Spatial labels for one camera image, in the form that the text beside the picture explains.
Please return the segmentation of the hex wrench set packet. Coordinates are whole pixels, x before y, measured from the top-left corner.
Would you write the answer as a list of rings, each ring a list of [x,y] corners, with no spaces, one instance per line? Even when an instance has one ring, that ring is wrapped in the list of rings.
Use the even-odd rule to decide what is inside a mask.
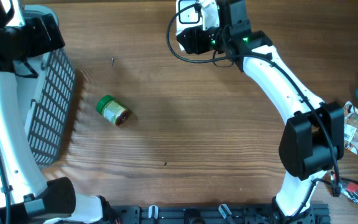
[[[339,182],[336,182],[336,174],[333,171],[331,171],[330,178],[334,197],[345,195],[358,205],[358,181],[341,177]]]

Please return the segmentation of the green lid jar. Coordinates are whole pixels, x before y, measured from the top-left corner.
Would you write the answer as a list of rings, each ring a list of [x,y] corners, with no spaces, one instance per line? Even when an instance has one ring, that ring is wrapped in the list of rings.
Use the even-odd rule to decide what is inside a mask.
[[[111,95],[105,95],[98,101],[96,111],[115,126],[120,126],[132,114],[127,106]]]

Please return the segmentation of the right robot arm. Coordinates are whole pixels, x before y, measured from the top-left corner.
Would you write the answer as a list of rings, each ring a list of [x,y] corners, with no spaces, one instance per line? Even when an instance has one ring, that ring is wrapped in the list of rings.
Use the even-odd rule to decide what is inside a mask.
[[[278,147],[285,168],[272,201],[271,222],[295,223],[311,214],[310,199],[329,170],[338,172],[344,155],[344,112],[326,103],[285,65],[270,38],[254,31],[244,1],[177,1],[169,27],[183,61],[212,52],[210,62],[228,60],[261,87],[285,125]]]

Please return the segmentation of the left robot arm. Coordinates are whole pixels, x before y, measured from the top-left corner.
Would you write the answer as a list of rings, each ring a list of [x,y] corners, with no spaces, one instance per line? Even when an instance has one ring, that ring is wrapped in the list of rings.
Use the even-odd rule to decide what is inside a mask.
[[[76,76],[49,8],[0,1],[0,223],[119,223],[101,196],[47,180],[59,156]]]

